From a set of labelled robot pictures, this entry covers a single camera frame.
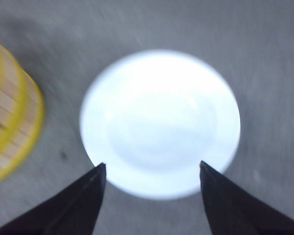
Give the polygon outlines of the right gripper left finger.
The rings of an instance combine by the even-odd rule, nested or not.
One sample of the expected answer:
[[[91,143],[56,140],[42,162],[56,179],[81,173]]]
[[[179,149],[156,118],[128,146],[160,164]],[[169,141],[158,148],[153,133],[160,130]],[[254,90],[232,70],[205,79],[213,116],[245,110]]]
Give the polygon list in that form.
[[[102,205],[101,163],[58,194],[0,227],[0,235],[91,235]]]

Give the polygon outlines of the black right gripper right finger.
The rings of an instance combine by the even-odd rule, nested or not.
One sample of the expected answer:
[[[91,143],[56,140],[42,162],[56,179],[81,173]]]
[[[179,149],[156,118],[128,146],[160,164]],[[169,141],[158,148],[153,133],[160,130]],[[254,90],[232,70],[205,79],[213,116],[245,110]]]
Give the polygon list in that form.
[[[294,220],[200,163],[201,193],[214,235],[294,235]]]

